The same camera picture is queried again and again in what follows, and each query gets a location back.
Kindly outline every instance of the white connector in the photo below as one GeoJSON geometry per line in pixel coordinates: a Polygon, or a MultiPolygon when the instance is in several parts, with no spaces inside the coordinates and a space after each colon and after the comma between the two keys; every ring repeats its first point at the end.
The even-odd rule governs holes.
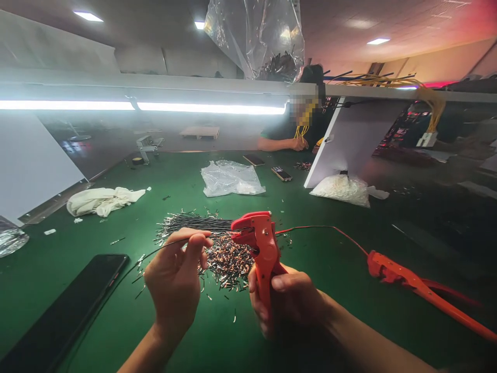
{"type": "Polygon", "coordinates": [[[431,148],[435,144],[437,135],[438,135],[438,132],[433,132],[433,133],[425,132],[425,133],[423,133],[423,136],[419,139],[418,144],[416,146],[422,147],[422,148],[431,148]]]}

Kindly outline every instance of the smartphone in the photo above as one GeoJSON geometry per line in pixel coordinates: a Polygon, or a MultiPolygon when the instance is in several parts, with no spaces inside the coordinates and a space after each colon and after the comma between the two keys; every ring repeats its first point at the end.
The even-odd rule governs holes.
{"type": "Polygon", "coordinates": [[[243,157],[247,161],[249,161],[249,163],[251,163],[254,167],[262,166],[265,164],[261,158],[257,157],[256,155],[253,155],[253,154],[246,154],[243,157]]]}
{"type": "Polygon", "coordinates": [[[96,255],[0,362],[2,373],[52,372],[70,350],[128,262],[96,255]]]}
{"type": "Polygon", "coordinates": [[[276,174],[276,176],[278,176],[281,179],[281,181],[291,180],[291,176],[288,173],[284,172],[281,167],[272,167],[271,171],[273,171],[276,174]]]}

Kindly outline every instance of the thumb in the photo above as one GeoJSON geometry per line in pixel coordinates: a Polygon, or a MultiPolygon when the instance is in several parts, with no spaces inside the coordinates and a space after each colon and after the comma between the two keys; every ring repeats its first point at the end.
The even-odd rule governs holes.
{"type": "Polygon", "coordinates": [[[202,249],[206,244],[206,237],[202,233],[194,234],[188,240],[186,246],[185,260],[181,266],[180,272],[197,272],[198,261],[202,255],[202,249]]]}
{"type": "Polygon", "coordinates": [[[280,293],[306,290],[313,286],[311,278],[304,272],[274,276],[271,285],[280,293]]]}

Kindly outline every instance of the person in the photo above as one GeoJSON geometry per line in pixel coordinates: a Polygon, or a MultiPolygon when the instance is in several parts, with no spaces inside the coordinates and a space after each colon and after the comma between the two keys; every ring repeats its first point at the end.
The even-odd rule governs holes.
{"type": "MultiPolygon", "coordinates": [[[[313,83],[318,87],[323,87],[324,95],[323,76],[323,67],[321,65],[306,66],[300,82],[313,83]]],[[[316,150],[316,143],[324,136],[329,121],[326,122],[321,109],[314,109],[309,130],[303,137],[295,138],[297,122],[305,110],[305,105],[303,102],[290,104],[290,120],[264,128],[257,141],[257,149],[262,151],[285,149],[303,151],[309,148],[316,150]]]]}
{"type": "MultiPolygon", "coordinates": [[[[211,247],[210,232],[181,228],[166,241],[145,270],[145,282],[154,302],[156,317],[151,329],[119,370],[119,373],[161,371],[195,319],[200,300],[197,266],[207,268],[204,248],[211,247]]],[[[278,315],[294,323],[320,328],[332,336],[366,373],[436,372],[430,365],[397,346],[350,314],[318,290],[308,275],[284,266],[288,274],[275,276],[272,300],[278,315]]],[[[248,275],[252,307],[264,336],[270,338],[268,310],[257,291],[252,268],[248,275]]]]}

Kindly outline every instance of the black wire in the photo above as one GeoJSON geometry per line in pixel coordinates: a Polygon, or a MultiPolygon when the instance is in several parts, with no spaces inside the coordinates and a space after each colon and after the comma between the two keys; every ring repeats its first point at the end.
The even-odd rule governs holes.
{"type": "MultiPolygon", "coordinates": [[[[215,236],[212,236],[212,238],[216,238],[216,237],[221,237],[221,236],[230,236],[231,233],[228,233],[228,234],[223,234],[223,235],[215,235],[215,236]]],[[[178,242],[182,242],[182,241],[187,241],[186,239],[183,239],[183,240],[179,240],[179,241],[174,241],[174,242],[170,242],[170,243],[167,243],[165,245],[162,245],[161,247],[159,247],[158,249],[152,251],[151,253],[149,253],[148,255],[144,256],[143,259],[141,260],[142,262],[147,259],[148,257],[150,257],[151,255],[155,254],[157,251],[159,251],[160,249],[166,247],[166,246],[169,246],[169,245],[172,245],[173,243],[178,243],[178,242]]],[[[66,373],[69,372],[70,368],[71,368],[71,364],[74,360],[74,358],[76,357],[76,355],[78,354],[78,351],[81,347],[81,345],[83,344],[83,341],[85,340],[86,336],[88,335],[88,332],[90,331],[91,327],[93,326],[93,323],[95,322],[95,320],[97,319],[98,315],[100,314],[100,312],[102,311],[102,309],[104,308],[105,304],[107,304],[107,302],[109,301],[110,297],[112,294],[114,294],[115,290],[118,288],[118,286],[121,284],[121,282],[123,282],[123,280],[126,278],[127,275],[129,275],[131,273],[131,271],[133,269],[135,269],[137,266],[138,266],[138,263],[139,262],[136,262],[134,264],[133,267],[131,267],[128,272],[126,272],[124,274],[123,277],[121,277],[121,279],[112,287],[112,290],[110,291],[110,293],[107,295],[107,298],[104,300],[104,302],[102,303],[102,305],[100,306],[100,308],[98,309],[97,313],[95,314],[95,316],[93,317],[93,319],[91,320],[90,324],[87,326],[85,332],[83,333],[83,335],[81,336],[80,338],[80,341],[78,343],[78,345],[76,346],[76,349],[74,350],[74,353],[72,354],[71,358],[69,359],[69,362],[67,363],[67,369],[66,369],[66,373]]]]}

